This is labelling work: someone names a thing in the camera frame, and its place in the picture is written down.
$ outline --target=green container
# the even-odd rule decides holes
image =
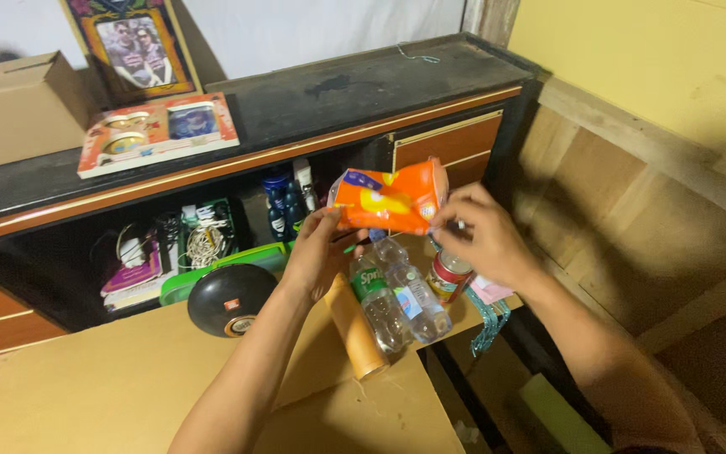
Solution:
[[[263,267],[271,273],[277,274],[285,270],[287,259],[293,243],[272,243],[261,245],[247,251],[242,251],[217,260],[215,263],[198,268],[191,272],[175,275],[161,284],[161,296],[159,303],[162,306],[170,305],[189,298],[189,292],[195,286],[197,280],[201,279],[208,272],[225,265],[235,263],[251,263]]]

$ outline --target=red can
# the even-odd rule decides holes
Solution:
[[[433,265],[428,272],[426,280],[430,289],[439,297],[439,303],[445,304],[458,296],[472,275],[472,265],[457,255],[446,251],[439,251],[433,259]]]

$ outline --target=white wall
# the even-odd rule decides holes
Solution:
[[[464,0],[184,0],[227,77],[458,32]],[[86,67],[57,0],[0,0],[0,52]]]

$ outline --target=yellow wall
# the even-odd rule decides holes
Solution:
[[[509,49],[684,137],[726,143],[726,0],[521,0]]]

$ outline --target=hand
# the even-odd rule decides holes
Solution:
[[[471,242],[444,229],[448,221],[457,220],[472,227]],[[533,279],[545,274],[509,214],[479,183],[453,192],[431,226],[437,229],[433,237],[446,251],[469,262],[489,280],[522,292]]]
[[[307,295],[315,304],[329,290],[340,271],[346,271],[353,257],[363,254],[358,245],[351,253],[344,251],[368,237],[368,230],[358,230],[346,236],[337,229],[340,210],[320,209],[308,216],[298,232],[281,283]]]

